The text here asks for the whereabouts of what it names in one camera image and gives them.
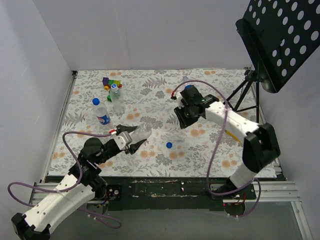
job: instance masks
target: bottle label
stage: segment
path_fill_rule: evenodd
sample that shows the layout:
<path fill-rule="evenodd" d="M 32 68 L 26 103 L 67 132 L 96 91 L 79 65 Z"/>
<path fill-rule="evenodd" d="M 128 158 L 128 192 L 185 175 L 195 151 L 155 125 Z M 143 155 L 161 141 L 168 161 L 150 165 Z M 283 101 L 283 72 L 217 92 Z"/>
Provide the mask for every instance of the bottle label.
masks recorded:
<path fill-rule="evenodd" d="M 103 125 L 110 123 L 110 117 L 108 117 L 107 115 L 97 116 L 97 118 L 98 118 L 99 122 Z"/>

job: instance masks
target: patterned table surface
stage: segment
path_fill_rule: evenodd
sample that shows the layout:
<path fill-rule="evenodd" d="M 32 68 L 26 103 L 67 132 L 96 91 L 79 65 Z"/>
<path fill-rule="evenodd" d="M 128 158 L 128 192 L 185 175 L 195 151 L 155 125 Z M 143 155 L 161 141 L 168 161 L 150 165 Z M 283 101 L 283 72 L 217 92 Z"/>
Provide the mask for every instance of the patterned table surface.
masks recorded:
<path fill-rule="evenodd" d="M 141 122 L 152 124 L 152 135 L 134 155 L 123 152 L 100 165 L 101 176 L 122 177 L 205 177 L 209 159 L 220 133 L 217 124 L 200 118 L 197 123 L 180 129 L 174 114 L 177 104 L 170 99 L 172 90 L 182 82 L 183 76 L 199 79 L 216 86 L 229 96 L 244 80 L 244 70 L 188 69 L 188 70 L 90 70 L 79 71 L 70 97 L 63 125 L 51 157 L 48 175 L 63 176 L 75 163 L 62 142 L 66 131 L 106 134 L 116 125 L 137 126 Z M 120 80 L 126 104 L 124 114 L 113 110 L 107 101 L 108 92 L 102 84 L 103 77 Z M 208 86 L 194 84 L 203 96 L 218 96 Z M 92 110 L 92 99 L 104 101 L 111 122 L 101 125 Z M 255 104 L 250 91 L 241 104 L 247 108 Z M 255 110 L 244 111 L 245 118 L 255 121 Z M 87 136 L 68 135 L 67 142 L 79 153 Z M 167 142 L 173 147 L 168 149 Z M 211 177 L 228 177 L 242 162 L 242 146 L 227 134 L 223 135 L 211 168 Z M 274 178 L 273 165 L 263 169 L 259 177 Z"/>

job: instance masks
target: bottle cap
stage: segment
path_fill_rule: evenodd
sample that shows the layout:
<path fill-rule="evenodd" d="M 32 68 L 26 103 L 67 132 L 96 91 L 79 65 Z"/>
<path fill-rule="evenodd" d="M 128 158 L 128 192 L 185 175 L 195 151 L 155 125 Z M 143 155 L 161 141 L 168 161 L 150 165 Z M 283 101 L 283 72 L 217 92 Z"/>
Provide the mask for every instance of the bottle cap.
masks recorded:
<path fill-rule="evenodd" d="M 98 98 L 94 98 L 92 100 L 93 105 L 97 106 L 100 103 L 100 100 Z"/>
<path fill-rule="evenodd" d="M 111 90 L 113 91 L 113 92 L 116 92 L 117 90 L 118 90 L 118 86 L 117 86 L 117 84 L 112 84 L 111 85 Z"/>
<path fill-rule="evenodd" d="M 167 142 L 167 143 L 166 143 L 166 147 L 167 147 L 168 149 L 172 148 L 172 143 L 171 143 L 171 142 Z"/>
<path fill-rule="evenodd" d="M 144 123 L 144 128 L 145 128 L 145 130 L 150 131 L 151 128 L 152 128 L 152 126 L 151 126 L 150 123 L 145 122 L 145 123 Z"/>

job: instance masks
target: tripod leg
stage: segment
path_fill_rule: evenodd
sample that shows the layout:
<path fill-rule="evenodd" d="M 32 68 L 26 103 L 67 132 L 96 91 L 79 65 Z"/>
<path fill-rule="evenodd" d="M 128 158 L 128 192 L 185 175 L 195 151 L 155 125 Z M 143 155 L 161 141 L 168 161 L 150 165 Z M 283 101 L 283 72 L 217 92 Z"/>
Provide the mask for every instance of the tripod leg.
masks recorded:
<path fill-rule="evenodd" d="M 240 89 L 242 89 L 243 86 L 244 86 L 247 82 L 248 82 L 248 80 L 245 79 L 245 80 L 231 93 L 231 95 L 230 95 L 226 100 L 229 102 L 229 100 L 232 99 L 233 96 L 236 95 L 237 92 L 239 92 Z"/>
<path fill-rule="evenodd" d="M 260 84 L 257 81 L 255 83 L 255 95 L 256 95 L 256 122 L 259 123 L 259 115 L 260 115 L 260 101 L 259 101 L 259 87 Z"/>
<path fill-rule="evenodd" d="M 233 109 L 234 111 L 237 111 L 237 110 L 238 110 L 240 104 L 242 103 L 243 99 L 245 98 L 247 92 L 249 91 L 250 86 L 251 86 L 252 83 L 253 83 L 252 80 L 249 80 L 249 81 L 248 81 L 248 83 L 247 83 L 247 85 L 245 86 L 242 94 L 241 94 L 240 97 L 239 97 L 239 100 L 236 102 L 236 105 L 235 105 L 235 107 L 234 107 L 234 109 Z"/>

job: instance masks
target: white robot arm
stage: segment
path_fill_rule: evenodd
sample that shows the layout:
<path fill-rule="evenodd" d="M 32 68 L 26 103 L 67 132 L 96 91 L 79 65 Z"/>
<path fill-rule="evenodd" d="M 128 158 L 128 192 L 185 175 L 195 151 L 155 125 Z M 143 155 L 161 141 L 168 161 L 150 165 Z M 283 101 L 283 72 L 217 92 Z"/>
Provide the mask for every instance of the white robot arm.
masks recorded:
<path fill-rule="evenodd" d="M 106 196 L 107 184 L 99 176 L 101 169 L 98 165 L 122 151 L 134 154 L 148 137 L 141 137 L 139 131 L 134 132 L 135 130 L 138 130 L 137 126 L 118 125 L 117 129 L 111 131 L 113 138 L 105 144 L 96 137 L 89 138 L 77 158 L 82 171 L 79 184 L 66 191 L 79 180 L 80 169 L 76 163 L 54 189 L 57 192 L 48 194 L 24 214 L 16 213 L 12 217 L 14 230 L 20 239 L 48 240 L 57 226 L 81 205 Z M 134 133 L 134 142 L 130 133 Z M 110 198 L 114 197 L 113 195 L 115 193 L 108 193 Z"/>
<path fill-rule="evenodd" d="M 193 85 L 177 92 L 172 99 L 177 100 L 178 107 L 174 112 L 182 129 L 195 123 L 199 117 L 220 126 L 224 124 L 225 105 L 211 94 L 203 97 Z M 229 109 L 225 130 L 242 143 L 243 163 L 227 179 L 225 185 L 214 191 L 217 193 L 226 193 L 242 187 L 280 155 L 275 130 L 269 123 L 260 125 Z"/>

